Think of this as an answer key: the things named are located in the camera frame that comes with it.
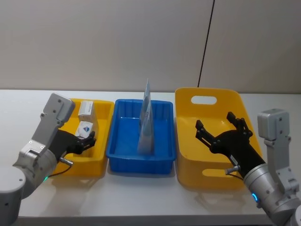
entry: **blue plastic bin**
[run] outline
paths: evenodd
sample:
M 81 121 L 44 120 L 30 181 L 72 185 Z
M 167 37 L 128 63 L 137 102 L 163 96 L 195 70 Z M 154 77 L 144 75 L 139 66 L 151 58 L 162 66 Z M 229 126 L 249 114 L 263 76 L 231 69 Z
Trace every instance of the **blue plastic bin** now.
M 173 104 L 151 100 L 155 137 L 153 155 L 140 155 L 137 151 L 141 107 L 142 100 L 115 102 L 106 151 L 110 168 L 115 172 L 169 174 L 175 160 Z

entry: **transparent plastic bag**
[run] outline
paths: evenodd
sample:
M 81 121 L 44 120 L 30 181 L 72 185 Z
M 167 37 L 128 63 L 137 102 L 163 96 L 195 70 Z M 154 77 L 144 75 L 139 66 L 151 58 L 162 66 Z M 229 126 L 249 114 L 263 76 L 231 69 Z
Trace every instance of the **transparent plastic bag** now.
M 149 80 L 147 79 L 146 88 L 143 96 L 142 108 L 139 117 L 139 133 L 141 131 L 144 117 L 150 102 L 151 102 L 150 85 L 149 85 Z
M 151 102 L 149 102 L 141 126 L 139 142 L 138 142 L 138 153 L 153 154 L 153 152 L 154 152 L 154 122 L 153 122 Z

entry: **black wire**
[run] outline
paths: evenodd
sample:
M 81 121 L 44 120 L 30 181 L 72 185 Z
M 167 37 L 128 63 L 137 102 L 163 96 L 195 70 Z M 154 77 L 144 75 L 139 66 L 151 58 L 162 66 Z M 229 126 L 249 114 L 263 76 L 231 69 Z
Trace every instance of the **black wire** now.
M 233 177 L 235 177 L 235 178 L 238 178 L 238 179 L 240 179 L 240 180 L 243 180 L 241 177 L 239 177 L 239 176 L 236 176 L 236 175 L 233 175 L 233 174 L 226 174 L 226 175 L 229 175 L 229 176 L 233 176 Z
M 66 170 L 64 170 L 64 171 L 62 171 L 62 172 L 55 173 L 55 174 L 52 174 L 52 175 L 48 176 L 48 178 L 50 178 L 50 177 L 54 177 L 54 176 L 57 176 L 57 175 L 60 175 L 60 174 L 63 174 L 63 173 L 65 173 L 65 172 L 67 172 L 68 170 L 70 170 L 70 169 L 71 169 L 71 167 L 72 167 L 72 165 L 71 165 L 71 166 L 69 166 L 69 167 L 68 167 L 68 169 L 66 169 Z
M 211 15 L 210 15 L 210 20 L 209 20 L 209 26 L 208 26 L 207 37 L 206 37 L 204 53 L 203 53 L 203 59 L 202 59 L 202 65 L 201 65 L 201 71 L 199 73 L 199 78 L 198 78 L 198 87 L 199 87 L 199 82 L 201 80 L 201 75 L 202 75 L 202 70 L 203 70 L 203 65 L 204 65 L 204 59 L 205 59 L 205 53 L 206 53 L 206 48 L 207 48 L 207 42 L 208 42 L 208 36 L 209 36 L 209 31 L 210 31 L 210 25 L 211 25 L 211 20 L 212 20 L 214 4 L 215 4 L 215 0 L 213 0 L 213 4 L 212 4 L 212 10 L 211 10 Z

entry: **blue logo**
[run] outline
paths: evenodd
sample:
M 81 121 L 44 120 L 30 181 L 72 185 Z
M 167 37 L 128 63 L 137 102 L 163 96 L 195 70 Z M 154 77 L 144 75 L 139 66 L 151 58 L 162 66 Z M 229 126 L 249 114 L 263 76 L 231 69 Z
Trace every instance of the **blue logo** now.
M 84 131 L 89 132 L 90 128 L 87 126 L 84 128 Z

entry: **blue indicator light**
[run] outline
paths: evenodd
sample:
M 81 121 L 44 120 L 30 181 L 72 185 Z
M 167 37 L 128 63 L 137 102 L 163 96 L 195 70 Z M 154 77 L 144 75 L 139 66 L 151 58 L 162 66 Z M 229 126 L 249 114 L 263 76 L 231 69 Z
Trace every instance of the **blue indicator light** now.
M 258 198 L 257 198 L 257 196 L 254 193 L 252 193 L 252 196 L 253 196 L 255 202 L 258 202 Z

